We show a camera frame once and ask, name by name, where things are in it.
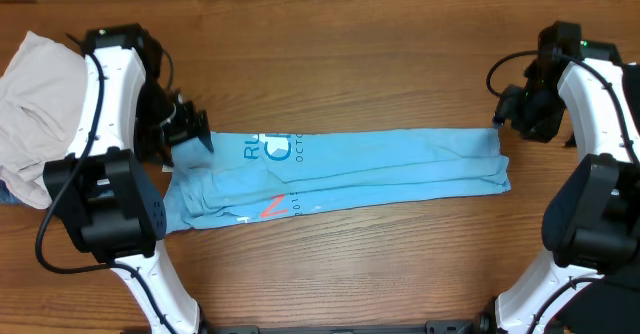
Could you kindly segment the light blue printed t-shirt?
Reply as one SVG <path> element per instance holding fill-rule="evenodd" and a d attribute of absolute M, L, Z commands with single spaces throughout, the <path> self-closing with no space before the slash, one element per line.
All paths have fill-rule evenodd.
<path fill-rule="evenodd" d="M 173 148 L 167 230 L 510 190 L 494 129 L 212 133 Z"/>

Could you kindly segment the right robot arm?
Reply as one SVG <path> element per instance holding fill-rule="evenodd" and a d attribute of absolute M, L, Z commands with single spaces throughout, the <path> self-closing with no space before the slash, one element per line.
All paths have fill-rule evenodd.
<path fill-rule="evenodd" d="M 475 320 L 429 321 L 428 333 L 560 332 L 556 316 L 586 289 L 639 262 L 639 67 L 578 24 L 543 29 L 526 83 L 498 93 L 493 122 L 547 143 L 565 114 L 579 163 L 544 213 L 543 248 Z"/>

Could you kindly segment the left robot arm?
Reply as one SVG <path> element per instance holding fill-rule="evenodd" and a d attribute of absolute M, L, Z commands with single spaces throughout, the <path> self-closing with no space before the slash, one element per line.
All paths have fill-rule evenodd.
<path fill-rule="evenodd" d="M 44 166 L 52 203 L 36 235 L 36 259 L 57 274 L 112 271 L 152 333 L 209 333 L 169 258 L 163 197 L 144 169 L 172 166 L 171 149 L 191 139 L 211 150 L 207 114 L 160 83 L 161 65 L 172 58 L 140 24 L 89 30 L 78 46 L 87 68 L 84 103 L 64 157 Z M 46 260 L 53 218 L 95 264 L 63 269 Z"/>

